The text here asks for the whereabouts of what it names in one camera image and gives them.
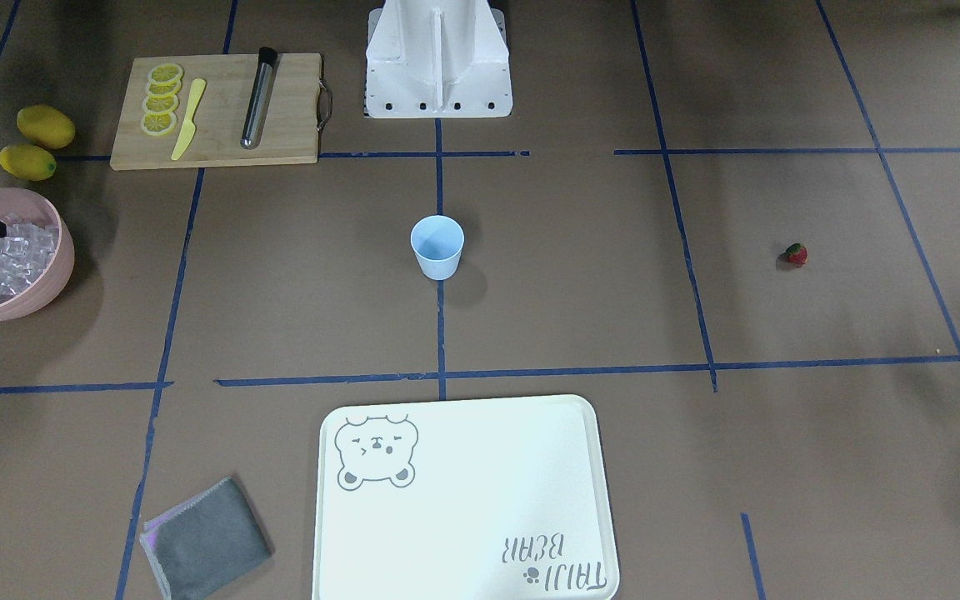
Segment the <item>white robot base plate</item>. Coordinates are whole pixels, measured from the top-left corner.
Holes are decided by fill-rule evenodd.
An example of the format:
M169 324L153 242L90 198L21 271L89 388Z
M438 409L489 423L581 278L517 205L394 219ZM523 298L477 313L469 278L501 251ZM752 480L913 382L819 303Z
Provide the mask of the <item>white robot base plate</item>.
M367 118L512 113L506 19L488 1L385 1L368 14L365 56Z

